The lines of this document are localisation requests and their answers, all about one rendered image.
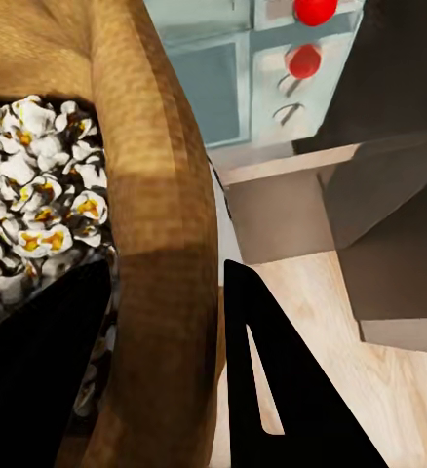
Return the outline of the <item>microwave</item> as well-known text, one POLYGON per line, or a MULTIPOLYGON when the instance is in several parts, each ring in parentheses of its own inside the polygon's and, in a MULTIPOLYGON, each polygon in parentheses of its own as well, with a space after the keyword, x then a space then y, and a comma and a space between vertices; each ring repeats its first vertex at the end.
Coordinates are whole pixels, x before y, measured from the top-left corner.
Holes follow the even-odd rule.
POLYGON ((315 27, 362 9, 365 0, 144 0, 162 46, 173 48, 246 30, 315 27))

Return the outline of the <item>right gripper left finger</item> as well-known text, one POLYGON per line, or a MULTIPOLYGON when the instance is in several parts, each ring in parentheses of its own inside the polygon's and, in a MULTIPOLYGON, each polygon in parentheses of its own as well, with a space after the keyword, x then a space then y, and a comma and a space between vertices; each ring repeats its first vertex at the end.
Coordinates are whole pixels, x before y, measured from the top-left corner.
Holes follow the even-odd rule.
POLYGON ((54 467, 110 296, 100 258, 0 321, 0 468, 54 467))

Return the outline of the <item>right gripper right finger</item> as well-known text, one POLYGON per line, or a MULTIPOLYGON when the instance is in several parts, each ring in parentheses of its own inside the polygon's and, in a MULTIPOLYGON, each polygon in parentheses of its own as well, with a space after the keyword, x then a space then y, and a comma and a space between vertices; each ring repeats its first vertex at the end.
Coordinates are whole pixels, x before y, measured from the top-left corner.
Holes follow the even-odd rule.
POLYGON ((261 277, 225 260, 231 468, 388 468, 261 277), (262 429, 247 325, 285 434, 262 429))

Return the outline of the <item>popcorn bag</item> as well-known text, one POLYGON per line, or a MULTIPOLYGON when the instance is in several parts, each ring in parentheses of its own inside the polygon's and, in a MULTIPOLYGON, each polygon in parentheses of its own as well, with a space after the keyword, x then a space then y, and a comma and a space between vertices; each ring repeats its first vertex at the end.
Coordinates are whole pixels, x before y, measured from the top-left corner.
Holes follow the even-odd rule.
POLYGON ((119 261, 97 329, 116 326, 113 352, 89 361, 90 413, 70 414, 53 468, 209 468, 214 450, 225 260, 243 260, 143 1, 0 0, 0 108, 37 95, 57 117, 74 100, 98 125, 119 261))

